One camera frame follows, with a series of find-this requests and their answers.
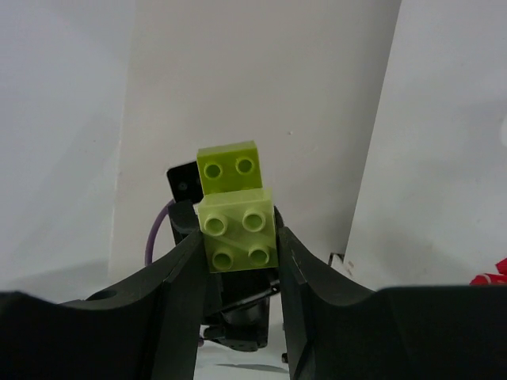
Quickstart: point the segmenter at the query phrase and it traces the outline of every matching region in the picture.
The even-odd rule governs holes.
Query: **black plastic part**
[[[167,179],[176,202],[190,200],[192,203],[199,203],[203,199],[196,161],[169,169]]]
[[[283,223],[275,210],[277,225]],[[199,221],[189,200],[169,206],[174,241],[179,244]],[[204,339],[237,351],[252,352],[268,344],[269,297],[280,292],[278,268],[212,273],[208,277],[202,325]]]
[[[174,243],[178,245],[192,232],[199,230],[199,219],[190,200],[172,203],[168,208]]]
[[[291,379],[502,378],[507,287],[372,293],[279,230]]]
[[[0,378],[191,379],[208,266],[200,232],[87,301],[0,294]]]

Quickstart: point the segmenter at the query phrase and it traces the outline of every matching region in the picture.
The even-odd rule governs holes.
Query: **white surface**
[[[507,256],[506,18],[402,3],[345,257],[365,285],[469,283]]]
[[[0,289],[103,287],[133,0],[0,2]]]
[[[261,373],[265,373],[265,371],[277,371],[275,373],[276,376],[288,378],[288,365],[283,364],[281,361],[282,353],[287,352],[287,349],[285,347],[285,334],[280,319],[282,305],[279,295],[271,298],[269,308],[269,338],[266,348],[262,348],[256,352],[239,352],[225,348],[219,344],[205,342],[204,346],[197,351],[195,378],[200,378],[201,375],[204,376],[205,374],[209,374],[209,378],[212,378],[215,371],[217,371],[213,367],[216,364],[235,366],[242,369],[256,368],[259,371],[265,369]],[[231,371],[226,378],[234,378],[233,373]]]
[[[264,182],[318,257],[345,247],[398,1],[139,0],[120,148],[113,280],[143,266],[166,170],[254,139]],[[162,225],[155,257],[173,246]]]
[[[247,370],[243,368],[215,366],[197,369],[194,380],[223,380],[240,378],[241,380],[288,380],[288,374],[268,372],[267,370]]]

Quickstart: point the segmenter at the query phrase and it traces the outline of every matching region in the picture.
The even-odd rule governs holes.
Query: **lego stud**
[[[212,263],[219,271],[228,271],[232,268],[232,255],[229,252],[217,251],[213,254]]]
[[[248,258],[254,267],[264,267],[269,262],[269,248],[265,245],[256,245],[248,252]]]
[[[264,213],[256,210],[248,210],[243,215],[243,228],[249,232],[259,232],[266,225]]]
[[[255,169],[255,163],[248,157],[240,157],[236,160],[236,170],[243,176],[250,174]]]
[[[211,236],[222,236],[227,231],[227,218],[220,214],[211,214],[204,222],[204,233]]]
[[[222,166],[216,162],[209,162],[204,166],[204,176],[209,180],[218,180],[222,176]]]

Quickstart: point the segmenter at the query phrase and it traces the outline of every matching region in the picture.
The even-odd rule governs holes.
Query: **duplo block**
[[[197,165],[205,195],[262,188],[259,155],[254,141],[199,149]]]
[[[278,266],[270,189],[205,195],[197,214],[210,272]]]

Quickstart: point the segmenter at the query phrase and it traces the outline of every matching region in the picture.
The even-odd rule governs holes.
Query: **white wall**
[[[506,18],[502,0],[403,1],[345,257],[354,279],[469,283],[507,257]]]
[[[133,0],[0,2],[0,288],[106,282]]]
[[[111,278],[143,266],[166,170],[257,142],[265,185],[318,257],[345,247],[399,1],[139,0]],[[156,255],[172,246],[169,226]]]

